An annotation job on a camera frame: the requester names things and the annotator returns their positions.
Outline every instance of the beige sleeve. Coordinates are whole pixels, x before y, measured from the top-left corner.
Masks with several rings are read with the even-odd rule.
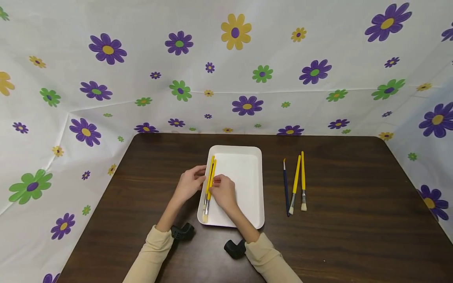
[[[246,256],[267,283],[302,283],[264,233],[256,242],[246,243]]]
[[[161,232],[153,226],[143,248],[132,264],[123,283],[153,283],[173,244],[171,232]]]

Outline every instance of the wooden table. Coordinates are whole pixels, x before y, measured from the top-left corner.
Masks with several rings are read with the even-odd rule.
[[[121,283],[180,174],[216,144],[263,153],[265,232],[304,283],[453,282],[453,246],[390,150],[373,137],[139,134],[58,283]],[[308,211],[285,213],[282,159],[293,183],[305,151]],[[264,282],[247,258],[223,250],[237,230],[201,225],[200,195],[176,220],[196,234],[173,245],[157,282]],[[296,199],[300,207],[300,191]]]

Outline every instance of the floral backdrop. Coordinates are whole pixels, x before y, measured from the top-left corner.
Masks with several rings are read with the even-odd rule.
[[[0,282],[56,282],[137,133],[376,136],[453,239],[453,2],[0,6]]]

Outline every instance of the white tray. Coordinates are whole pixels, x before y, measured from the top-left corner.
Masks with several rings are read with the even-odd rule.
[[[259,229],[264,225],[264,200],[263,200],[263,167],[261,150],[250,146],[214,145],[209,149],[207,166],[211,163],[212,156],[217,160],[215,175],[228,176],[236,184],[236,199],[240,209],[252,223]],[[198,204],[197,218],[201,224],[235,227],[225,212],[211,197],[209,217],[203,223],[203,204],[206,194],[207,179]]]

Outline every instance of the flower center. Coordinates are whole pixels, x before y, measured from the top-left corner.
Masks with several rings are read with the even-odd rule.
[[[433,209],[433,208],[436,207],[436,205],[434,204],[434,201],[433,201],[432,199],[428,198],[428,197],[425,198],[423,201],[425,202],[426,206],[427,206],[429,209]]]
[[[233,28],[233,29],[231,30],[231,36],[232,36],[233,38],[238,38],[238,37],[239,37],[239,29],[238,29],[238,28]]]
[[[318,69],[314,69],[313,71],[310,72],[310,75],[311,75],[312,77],[315,77],[315,76],[317,76],[318,74],[319,74],[319,70],[318,70]]]
[[[81,130],[81,132],[82,132],[82,134],[83,134],[84,136],[86,136],[86,137],[91,136],[91,132],[90,132],[90,130],[87,129],[87,128],[83,128],[83,129]]]
[[[27,186],[27,192],[32,192],[34,190],[36,190],[36,188],[38,187],[39,183],[38,182],[33,182],[31,184],[29,184]]]
[[[386,19],[382,24],[381,24],[381,29],[388,29],[393,25],[395,20],[393,18],[388,18]]]
[[[439,125],[440,123],[442,123],[443,121],[443,115],[436,115],[434,116],[434,118],[431,120],[431,122],[434,124],[434,125]]]
[[[112,55],[115,51],[113,50],[113,48],[111,46],[108,46],[108,45],[105,45],[103,48],[102,48],[102,51],[107,54],[107,55]]]

